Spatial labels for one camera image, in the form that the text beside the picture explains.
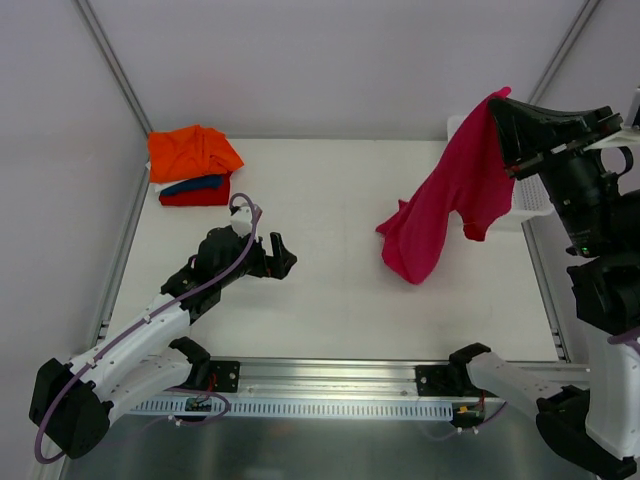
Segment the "magenta t shirt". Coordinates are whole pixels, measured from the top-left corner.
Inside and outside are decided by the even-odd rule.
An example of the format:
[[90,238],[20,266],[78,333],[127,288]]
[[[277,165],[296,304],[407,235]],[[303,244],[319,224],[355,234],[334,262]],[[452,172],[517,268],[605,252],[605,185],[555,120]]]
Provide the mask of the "magenta t shirt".
[[511,94],[505,86],[482,100],[448,141],[436,167],[408,201],[376,227],[383,237],[384,264],[406,282],[419,285],[436,268],[442,254],[450,214],[463,222],[464,236],[476,242],[509,213],[515,180],[502,160],[491,100]]

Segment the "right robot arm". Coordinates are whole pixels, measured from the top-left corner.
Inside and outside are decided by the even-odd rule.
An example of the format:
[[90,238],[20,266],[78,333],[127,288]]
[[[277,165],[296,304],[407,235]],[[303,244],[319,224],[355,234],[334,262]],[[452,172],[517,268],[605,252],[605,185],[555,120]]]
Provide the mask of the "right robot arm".
[[568,269],[589,352],[587,388],[545,381],[475,343],[449,358],[459,395],[484,390],[531,418],[547,446],[602,479],[634,475],[639,460],[639,194],[621,193],[601,153],[626,169],[639,140],[610,107],[561,112],[493,100],[502,158],[512,178],[538,175],[582,263]]

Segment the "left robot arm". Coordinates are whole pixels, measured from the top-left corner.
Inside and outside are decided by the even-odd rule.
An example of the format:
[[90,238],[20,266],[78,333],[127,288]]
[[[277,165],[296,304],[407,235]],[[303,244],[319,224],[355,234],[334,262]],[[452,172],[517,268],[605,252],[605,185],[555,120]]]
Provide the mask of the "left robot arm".
[[284,279],[297,262],[279,233],[270,252],[253,231],[210,230],[198,251],[161,286],[127,326],[100,344],[37,371],[29,418],[38,430],[41,464],[77,459],[97,446],[115,422],[163,390],[204,389],[210,355],[184,330],[216,306],[222,290],[244,277]]

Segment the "white plastic basket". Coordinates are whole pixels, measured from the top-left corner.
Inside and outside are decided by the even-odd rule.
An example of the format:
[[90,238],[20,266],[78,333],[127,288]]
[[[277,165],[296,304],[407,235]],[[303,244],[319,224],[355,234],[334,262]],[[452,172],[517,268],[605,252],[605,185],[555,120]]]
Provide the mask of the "white plastic basket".
[[489,230],[518,231],[521,225],[536,217],[548,216],[554,207],[538,175],[517,180],[512,194],[511,210],[492,223]]

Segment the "red folded t shirt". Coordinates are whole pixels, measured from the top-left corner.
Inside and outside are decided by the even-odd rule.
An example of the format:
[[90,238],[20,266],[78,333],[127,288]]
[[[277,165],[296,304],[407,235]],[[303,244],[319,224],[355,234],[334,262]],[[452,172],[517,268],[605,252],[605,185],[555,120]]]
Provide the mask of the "red folded t shirt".
[[221,184],[217,188],[203,187],[174,195],[161,194],[159,202],[164,207],[225,206],[229,202],[230,190],[230,178],[222,177]]

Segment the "blue folded t shirt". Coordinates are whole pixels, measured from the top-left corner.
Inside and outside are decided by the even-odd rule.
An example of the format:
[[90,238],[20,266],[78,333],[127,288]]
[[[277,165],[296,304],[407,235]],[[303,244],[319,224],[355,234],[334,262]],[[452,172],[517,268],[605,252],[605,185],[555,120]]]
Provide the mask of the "blue folded t shirt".
[[220,188],[227,177],[225,175],[208,175],[189,180],[184,180],[171,185],[167,188],[163,188],[160,191],[161,196],[175,196],[180,193],[192,192],[201,189],[218,189]]

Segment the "orange folded t shirt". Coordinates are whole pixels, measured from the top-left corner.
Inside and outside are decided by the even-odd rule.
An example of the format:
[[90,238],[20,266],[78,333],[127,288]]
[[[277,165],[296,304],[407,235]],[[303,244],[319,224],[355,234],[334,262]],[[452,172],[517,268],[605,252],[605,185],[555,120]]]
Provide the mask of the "orange folded t shirt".
[[152,132],[147,147],[150,181],[157,184],[224,175],[244,166],[226,135],[211,127]]

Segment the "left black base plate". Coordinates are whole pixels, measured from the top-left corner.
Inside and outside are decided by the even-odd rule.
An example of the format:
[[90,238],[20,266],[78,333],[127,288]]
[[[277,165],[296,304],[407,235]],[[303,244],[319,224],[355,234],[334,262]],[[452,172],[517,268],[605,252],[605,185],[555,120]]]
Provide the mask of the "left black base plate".
[[236,393],[239,388],[241,363],[236,360],[211,360],[204,377],[197,384],[199,391]]

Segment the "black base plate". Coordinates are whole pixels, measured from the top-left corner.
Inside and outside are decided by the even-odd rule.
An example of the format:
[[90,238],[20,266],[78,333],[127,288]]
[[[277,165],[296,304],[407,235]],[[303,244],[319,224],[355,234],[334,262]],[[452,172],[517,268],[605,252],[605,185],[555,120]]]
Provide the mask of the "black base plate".
[[460,397],[464,393],[457,371],[449,365],[417,365],[414,373],[420,397]]
[[211,360],[204,377],[197,384],[199,391],[236,393],[239,388],[241,363],[236,360]]

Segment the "aluminium mounting rail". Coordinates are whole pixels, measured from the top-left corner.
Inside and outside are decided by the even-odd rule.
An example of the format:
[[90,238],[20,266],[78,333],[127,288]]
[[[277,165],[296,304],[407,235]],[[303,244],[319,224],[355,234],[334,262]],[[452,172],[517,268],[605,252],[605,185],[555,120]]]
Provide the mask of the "aluminium mounting rail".
[[427,400],[443,397],[476,398],[478,390],[460,397],[420,397],[415,385],[417,365],[447,365],[426,360],[331,360],[214,357],[241,363],[236,393],[242,398],[339,399],[339,400]]

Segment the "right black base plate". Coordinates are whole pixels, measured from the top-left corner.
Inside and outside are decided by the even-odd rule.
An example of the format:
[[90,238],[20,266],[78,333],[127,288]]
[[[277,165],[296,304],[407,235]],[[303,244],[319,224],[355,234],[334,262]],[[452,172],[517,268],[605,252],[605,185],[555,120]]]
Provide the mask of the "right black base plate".
[[464,393],[457,371],[449,365],[417,365],[414,373],[420,397],[460,397]]

